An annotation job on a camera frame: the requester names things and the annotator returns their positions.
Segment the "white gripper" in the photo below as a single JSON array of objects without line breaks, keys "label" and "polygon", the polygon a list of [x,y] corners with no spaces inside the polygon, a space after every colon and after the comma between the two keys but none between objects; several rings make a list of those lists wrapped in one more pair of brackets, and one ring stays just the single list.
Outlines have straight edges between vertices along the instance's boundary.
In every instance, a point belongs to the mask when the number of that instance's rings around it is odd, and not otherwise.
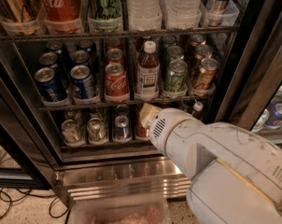
[{"label": "white gripper", "polygon": [[149,128],[150,142],[171,160],[197,160],[200,148],[191,138],[204,124],[192,115],[175,108],[161,110],[155,105],[144,103],[139,121]]}]

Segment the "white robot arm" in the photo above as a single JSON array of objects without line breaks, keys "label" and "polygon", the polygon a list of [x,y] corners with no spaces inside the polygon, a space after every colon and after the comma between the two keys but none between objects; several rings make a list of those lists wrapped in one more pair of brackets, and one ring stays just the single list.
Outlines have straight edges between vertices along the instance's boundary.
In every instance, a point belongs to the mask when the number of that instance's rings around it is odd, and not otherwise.
[{"label": "white robot arm", "polygon": [[282,224],[282,149],[225,122],[204,124],[175,108],[144,104],[149,140],[190,181],[201,224]]}]

